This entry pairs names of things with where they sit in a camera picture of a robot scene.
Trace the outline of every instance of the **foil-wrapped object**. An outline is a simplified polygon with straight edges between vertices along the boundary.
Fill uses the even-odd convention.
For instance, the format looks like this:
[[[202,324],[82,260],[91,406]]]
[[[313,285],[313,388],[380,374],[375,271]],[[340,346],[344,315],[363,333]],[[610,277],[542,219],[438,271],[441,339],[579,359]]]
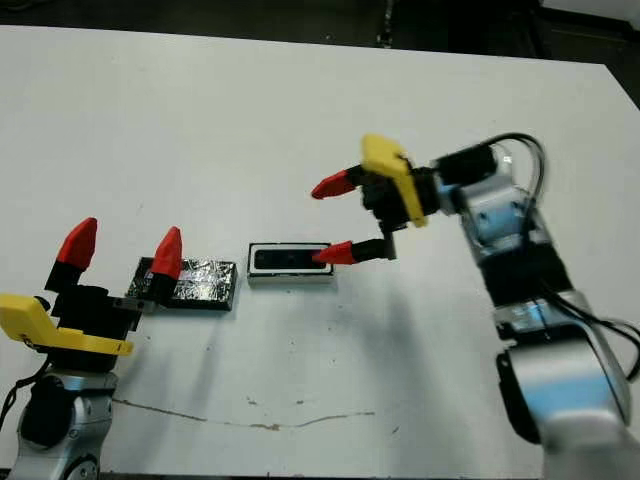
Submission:
[[[151,284],[153,258],[142,257],[131,281],[127,297],[144,298]],[[231,310],[236,286],[236,264],[218,260],[187,258],[182,260],[182,270],[169,308],[198,308],[206,310]]]

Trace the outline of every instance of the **red fingertip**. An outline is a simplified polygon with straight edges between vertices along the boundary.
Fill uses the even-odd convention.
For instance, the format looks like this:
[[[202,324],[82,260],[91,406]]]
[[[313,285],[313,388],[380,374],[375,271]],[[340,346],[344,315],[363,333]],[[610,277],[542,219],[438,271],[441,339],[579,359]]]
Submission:
[[[316,263],[331,263],[339,265],[353,265],[357,263],[353,258],[351,247],[353,242],[342,242],[320,250],[311,259]]]
[[[64,239],[56,260],[85,271],[91,264],[91,257],[96,249],[97,231],[98,220],[93,217],[78,224]]]
[[[321,181],[311,192],[311,196],[318,200],[326,197],[337,197],[343,193],[355,190],[355,186],[349,181],[346,170],[331,175]]]
[[[156,250],[151,272],[168,275],[174,280],[182,270],[182,237],[178,227],[171,227]]]

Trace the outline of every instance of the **white table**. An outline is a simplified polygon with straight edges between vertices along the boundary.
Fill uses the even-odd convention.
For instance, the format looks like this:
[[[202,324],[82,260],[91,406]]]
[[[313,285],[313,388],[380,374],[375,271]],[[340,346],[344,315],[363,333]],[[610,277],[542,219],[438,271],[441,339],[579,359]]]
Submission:
[[[41,294],[89,215],[83,281],[114,294],[173,224],[185,256],[241,272],[231,313],[156,315],[130,335],[116,398],[206,421],[116,404],[105,471],[539,474],[504,413],[502,344],[456,219],[399,233],[399,260],[341,268],[333,288],[248,287],[250,242],[377,234],[358,195],[308,193],[359,161],[365,132],[418,164],[504,131],[540,138],[542,211],[575,285],[596,312],[637,318],[640,113],[604,66],[2,27],[0,72],[0,291]],[[41,361],[0,338],[0,395]]]

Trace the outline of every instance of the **wire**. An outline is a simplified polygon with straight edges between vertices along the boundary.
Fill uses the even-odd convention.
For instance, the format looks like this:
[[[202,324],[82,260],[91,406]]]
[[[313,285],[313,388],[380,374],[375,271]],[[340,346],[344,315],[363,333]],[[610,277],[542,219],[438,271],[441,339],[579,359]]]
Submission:
[[[549,286],[540,281],[540,286],[543,290],[543,298],[549,302],[549,304],[556,307],[558,310],[577,318],[585,323],[597,324],[600,325],[607,330],[619,335],[627,340],[629,340],[636,349],[636,358],[631,365],[631,368],[626,374],[627,380],[629,382],[634,382],[638,379],[638,375],[640,374],[640,329],[635,325],[624,322],[621,320],[603,320],[595,315],[578,308],[576,305],[573,305],[571,302],[568,302],[564,298],[562,298],[558,293],[554,292],[549,288]],[[623,328],[629,329],[633,332],[633,335],[625,332]]]
[[[49,366],[49,360],[47,359],[44,361],[44,363],[36,373],[31,375],[30,377],[18,380],[16,384],[13,387],[11,387],[11,390],[9,390],[9,393],[7,393],[7,396],[4,399],[4,404],[2,405],[2,411],[0,411],[0,431],[2,430],[2,426],[4,425],[4,420],[7,416],[7,413],[9,413],[9,410],[11,410],[11,407],[13,407],[13,405],[16,403],[16,400],[18,397],[17,395],[18,389],[26,387],[27,385],[31,385],[32,383],[35,383],[36,381],[38,381],[38,379],[40,379],[40,377],[42,377],[44,372],[47,370],[48,366]]]
[[[495,145],[503,140],[516,140],[524,144],[529,149],[532,159],[534,160],[533,174],[531,176],[531,183],[528,189],[529,196],[527,199],[526,207],[524,208],[524,215],[522,217],[520,230],[520,249],[523,254],[526,254],[527,247],[530,244],[529,227],[533,214],[536,210],[536,205],[539,201],[540,196],[542,195],[542,187],[544,184],[544,176],[546,171],[547,157],[542,144],[537,139],[526,133],[509,132],[488,138],[487,140],[472,145],[471,147],[467,147],[460,152],[464,153],[476,148]],[[638,378],[640,374],[640,329],[638,327],[628,322],[599,319],[595,315],[578,308],[571,302],[568,302],[567,300],[562,298],[560,295],[558,295],[557,292],[552,290],[542,278],[538,279],[538,283],[540,285],[542,298],[545,299],[550,305],[553,305],[558,310],[577,320],[583,321],[588,324],[600,325],[630,341],[636,349],[636,358],[631,366],[631,369],[627,372],[626,377],[629,382],[633,382]]]

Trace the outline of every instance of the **yellow plastic part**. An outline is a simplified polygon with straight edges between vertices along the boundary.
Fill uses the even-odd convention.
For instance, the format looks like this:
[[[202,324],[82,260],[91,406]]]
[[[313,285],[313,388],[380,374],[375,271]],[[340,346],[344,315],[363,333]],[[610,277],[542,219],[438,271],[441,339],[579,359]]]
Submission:
[[[382,135],[369,133],[362,137],[362,154],[362,168],[393,179],[409,219],[416,227],[425,227],[427,219],[420,205],[418,191],[409,166],[403,160],[407,156],[404,148]]]
[[[129,355],[133,343],[85,335],[82,330],[56,328],[38,300],[0,294],[0,327],[12,340],[43,347],[68,348],[108,355]]]

